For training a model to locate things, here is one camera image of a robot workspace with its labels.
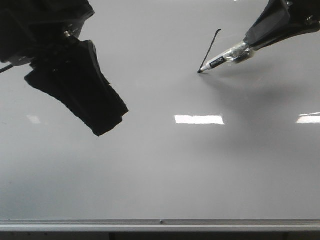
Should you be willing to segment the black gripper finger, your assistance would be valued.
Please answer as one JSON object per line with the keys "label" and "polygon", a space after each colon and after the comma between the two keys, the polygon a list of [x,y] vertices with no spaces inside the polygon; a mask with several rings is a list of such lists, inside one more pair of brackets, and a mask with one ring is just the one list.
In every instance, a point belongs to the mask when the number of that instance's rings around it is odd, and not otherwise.
{"label": "black gripper finger", "polygon": [[244,42],[260,50],[286,39],[320,30],[318,0],[270,0]]}

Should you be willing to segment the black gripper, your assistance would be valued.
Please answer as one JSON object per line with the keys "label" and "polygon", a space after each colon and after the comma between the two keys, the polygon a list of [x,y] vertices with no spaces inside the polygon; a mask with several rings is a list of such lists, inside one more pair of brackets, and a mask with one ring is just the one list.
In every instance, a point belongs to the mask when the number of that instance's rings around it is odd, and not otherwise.
{"label": "black gripper", "polygon": [[[87,0],[2,0],[1,63],[31,63],[60,44],[65,32],[79,37],[85,21],[94,13]],[[103,75],[90,40],[77,42],[36,66],[25,80],[64,104],[96,136],[113,130],[129,111]]]}

